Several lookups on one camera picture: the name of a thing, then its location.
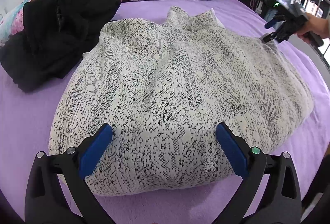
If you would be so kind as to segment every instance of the black cloth pile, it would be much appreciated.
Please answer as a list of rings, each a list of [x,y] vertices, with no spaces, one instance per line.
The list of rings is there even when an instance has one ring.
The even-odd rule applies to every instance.
[[[35,0],[24,5],[24,30],[0,47],[0,63],[24,92],[63,78],[98,43],[120,0]]]

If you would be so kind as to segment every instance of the bed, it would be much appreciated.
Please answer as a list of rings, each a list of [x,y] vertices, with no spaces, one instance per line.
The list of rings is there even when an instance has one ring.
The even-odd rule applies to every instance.
[[[190,15],[213,8],[226,28],[245,36],[266,33],[265,21],[237,0],[162,0],[123,3],[114,20],[141,17],[162,23],[171,6]],[[274,154],[288,151],[293,158],[301,195],[306,194],[330,141],[330,93],[313,62],[289,42],[278,45],[309,85],[315,108],[305,122]],[[74,69],[62,80],[54,79],[41,89],[25,94],[0,67],[0,189],[24,219],[24,197],[35,154],[48,152],[51,124],[57,104]],[[247,214],[262,197],[265,177]],[[241,182],[238,176],[201,187],[158,190],[121,197],[97,196],[116,223],[212,223]],[[79,214],[67,187],[62,188],[73,212]]]

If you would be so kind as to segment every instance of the human hand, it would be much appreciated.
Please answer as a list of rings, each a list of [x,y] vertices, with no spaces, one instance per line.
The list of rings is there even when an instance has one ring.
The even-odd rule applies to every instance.
[[[329,37],[329,21],[324,18],[316,17],[312,14],[307,13],[308,21],[305,25],[296,32],[297,36],[301,38],[304,42],[310,43],[311,41],[304,37],[304,35],[312,31],[315,34],[321,36],[322,39]]]

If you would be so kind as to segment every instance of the green object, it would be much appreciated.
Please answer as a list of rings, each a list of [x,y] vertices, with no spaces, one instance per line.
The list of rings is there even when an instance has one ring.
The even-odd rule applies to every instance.
[[[253,147],[253,148],[251,149],[251,151],[252,151],[254,154],[259,154],[259,153],[260,153],[260,149],[257,148],[257,147]]]

